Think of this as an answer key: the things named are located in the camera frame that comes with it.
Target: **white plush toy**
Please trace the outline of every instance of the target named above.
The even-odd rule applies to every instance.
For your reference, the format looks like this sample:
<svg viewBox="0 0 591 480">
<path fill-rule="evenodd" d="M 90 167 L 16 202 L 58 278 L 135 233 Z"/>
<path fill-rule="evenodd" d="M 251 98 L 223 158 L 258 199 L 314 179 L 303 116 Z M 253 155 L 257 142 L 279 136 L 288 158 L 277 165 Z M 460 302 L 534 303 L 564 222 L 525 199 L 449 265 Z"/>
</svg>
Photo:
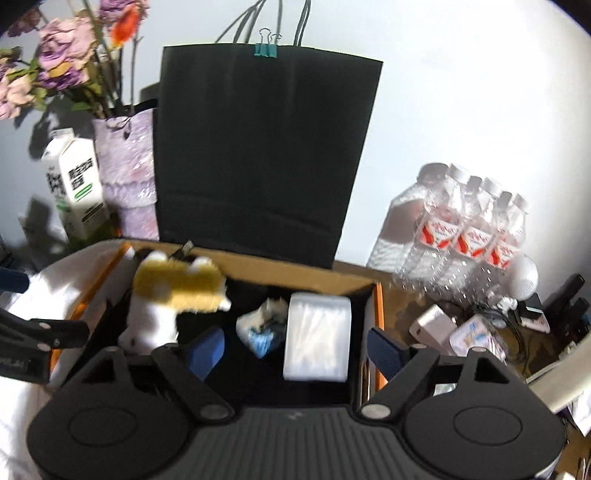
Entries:
<svg viewBox="0 0 591 480">
<path fill-rule="evenodd" d="M 119 346 L 129 353 L 149 355 L 166 343 L 176 343 L 177 314 L 228 311 L 226 278 L 207 257 L 192 264 L 150 253 L 134 277 L 127 329 Z"/>
</svg>

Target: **milk carton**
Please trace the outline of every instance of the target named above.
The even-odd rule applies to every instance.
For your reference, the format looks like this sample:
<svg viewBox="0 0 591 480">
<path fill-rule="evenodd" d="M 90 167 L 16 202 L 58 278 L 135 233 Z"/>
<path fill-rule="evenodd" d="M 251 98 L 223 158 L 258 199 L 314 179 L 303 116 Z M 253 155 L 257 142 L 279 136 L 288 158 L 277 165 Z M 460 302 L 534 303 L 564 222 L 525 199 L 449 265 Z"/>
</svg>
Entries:
<svg viewBox="0 0 591 480">
<path fill-rule="evenodd" d="M 41 160 L 70 245 L 113 237 L 92 140 L 74 137 L 72 129 L 54 131 Z"/>
</svg>

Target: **purple vase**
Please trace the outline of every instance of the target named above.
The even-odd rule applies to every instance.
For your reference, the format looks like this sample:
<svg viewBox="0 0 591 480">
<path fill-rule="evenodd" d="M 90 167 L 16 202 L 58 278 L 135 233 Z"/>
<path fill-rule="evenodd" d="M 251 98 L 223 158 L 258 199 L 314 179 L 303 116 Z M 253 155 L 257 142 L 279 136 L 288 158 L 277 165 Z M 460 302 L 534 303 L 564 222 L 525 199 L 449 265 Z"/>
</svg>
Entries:
<svg viewBox="0 0 591 480">
<path fill-rule="evenodd" d="M 133 117 L 93 120 L 103 195 L 109 208 L 125 217 L 121 228 L 127 238 L 158 240 L 153 207 L 156 203 L 153 115 L 154 109 L 148 109 Z M 142 229 L 146 222 L 151 227 Z"/>
</svg>

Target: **small round speaker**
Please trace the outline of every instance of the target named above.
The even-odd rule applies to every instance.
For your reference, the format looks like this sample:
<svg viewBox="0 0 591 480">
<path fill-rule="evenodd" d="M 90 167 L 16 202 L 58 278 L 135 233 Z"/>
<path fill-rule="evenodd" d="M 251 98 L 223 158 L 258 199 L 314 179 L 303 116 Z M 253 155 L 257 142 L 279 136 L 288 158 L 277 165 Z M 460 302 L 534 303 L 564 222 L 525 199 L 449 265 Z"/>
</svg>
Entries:
<svg viewBox="0 0 591 480">
<path fill-rule="evenodd" d="M 502 275 L 503 295 L 517 301 L 527 300 L 538 287 L 538 269 L 527 255 L 518 255 Z"/>
</svg>

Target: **clear plastic bag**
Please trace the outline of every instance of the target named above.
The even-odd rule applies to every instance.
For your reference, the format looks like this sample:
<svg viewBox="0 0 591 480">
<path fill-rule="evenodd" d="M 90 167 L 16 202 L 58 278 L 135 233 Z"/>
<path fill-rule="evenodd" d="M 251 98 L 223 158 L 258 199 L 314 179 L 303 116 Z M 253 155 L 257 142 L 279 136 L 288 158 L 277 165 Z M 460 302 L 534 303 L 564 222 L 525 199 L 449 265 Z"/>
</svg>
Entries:
<svg viewBox="0 0 591 480">
<path fill-rule="evenodd" d="M 347 297 L 294 293 L 287 318 L 283 377 L 345 382 L 351 320 Z"/>
</svg>

